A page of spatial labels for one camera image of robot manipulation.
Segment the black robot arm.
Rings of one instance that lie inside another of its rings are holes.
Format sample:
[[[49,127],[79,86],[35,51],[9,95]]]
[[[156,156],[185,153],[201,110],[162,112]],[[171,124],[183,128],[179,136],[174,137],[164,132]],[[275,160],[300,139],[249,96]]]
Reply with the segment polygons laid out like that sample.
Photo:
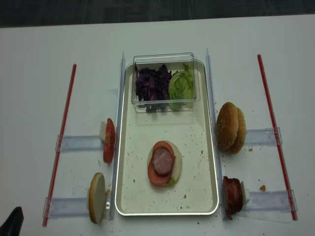
[[[19,236],[24,221],[20,206],[14,208],[9,217],[0,227],[0,236]]]

